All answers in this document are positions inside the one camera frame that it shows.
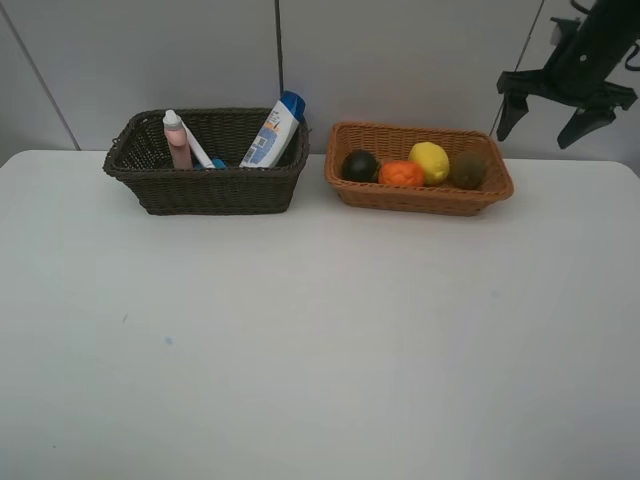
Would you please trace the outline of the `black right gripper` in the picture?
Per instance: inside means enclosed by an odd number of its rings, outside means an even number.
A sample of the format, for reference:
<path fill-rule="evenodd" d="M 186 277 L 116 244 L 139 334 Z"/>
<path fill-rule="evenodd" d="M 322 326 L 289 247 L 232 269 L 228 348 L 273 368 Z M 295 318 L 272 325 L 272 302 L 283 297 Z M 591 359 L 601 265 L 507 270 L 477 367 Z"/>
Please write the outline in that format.
<path fill-rule="evenodd" d="M 638 19 L 598 20 L 553 17 L 555 49 L 538 70 L 503 72 L 498 92 L 504 95 L 497 139 L 507 139 L 515 125 L 529 112 L 527 97 L 536 95 L 577 109 L 557 137 L 567 149 L 590 133 L 616 120 L 612 107 L 629 109 L 637 95 L 630 87 L 607 80 L 638 39 Z"/>

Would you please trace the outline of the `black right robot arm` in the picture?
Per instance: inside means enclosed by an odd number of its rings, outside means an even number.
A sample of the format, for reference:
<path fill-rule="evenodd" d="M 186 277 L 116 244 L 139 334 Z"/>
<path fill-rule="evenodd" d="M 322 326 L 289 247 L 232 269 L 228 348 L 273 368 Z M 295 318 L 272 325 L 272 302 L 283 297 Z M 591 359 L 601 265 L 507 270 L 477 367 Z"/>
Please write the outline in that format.
<path fill-rule="evenodd" d="M 557 137 L 562 150 L 613 123 L 616 109 L 627 111 L 638 99 L 634 89 L 611 83 L 608 77 L 619 64 L 628 71 L 639 70 L 629 63 L 639 53 L 639 3 L 599 0 L 586 9 L 573 1 L 571 6 L 583 16 L 551 19 L 554 50 L 542 68 L 501 73 L 498 140 L 505 140 L 529 112 L 530 96 L 575 109 Z"/>

